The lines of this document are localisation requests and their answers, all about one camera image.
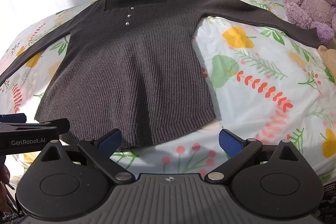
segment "sweater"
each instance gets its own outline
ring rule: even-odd
[[[113,128],[122,131],[121,148],[175,139],[215,118],[191,43],[207,15],[277,28],[318,46],[316,29],[301,29],[240,0],[98,0],[19,55],[0,75],[0,85],[71,34],[35,119],[68,118],[70,130],[60,137],[68,144]]]

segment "gripper logo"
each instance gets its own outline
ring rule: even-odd
[[[13,146],[30,145],[30,144],[41,144],[41,143],[45,143],[45,138],[12,140],[10,143]]]

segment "purple teddy bear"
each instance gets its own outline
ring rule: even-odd
[[[321,44],[336,32],[336,0],[283,0],[288,21],[303,28],[316,28]]]

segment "floral bedsheet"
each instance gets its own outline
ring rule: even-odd
[[[286,20],[281,3],[242,1]],[[88,5],[58,12],[21,32],[1,58],[0,73],[39,38]],[[1,114],[24,112],[28,122],[36,122],[40,99],[64,58],[68,42],[69,36],[55,42],[0,86]],[[291,140],[323,182],[336,176],[336,86],[316,49],[277,29],[219,17],[202,19],[192,44],[212,93],[217,120],[177,140],[115,153],[112,160],[135,175],[205,175],[227,160],[218,134],[228,128],[243,139],[257,138],[264,144]],[[7,157],[13,184],[37,154]]]

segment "metal screw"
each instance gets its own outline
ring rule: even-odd
[[[120,172],[115,175],[117,180],[125,181],[132,178],[132,174],[128,172]]]
[[[211,180],[221,180],[221,179],[224,178],[224,174],[221,173],[221,172],[211,172],[208,175],[208,178],[211,179]]]

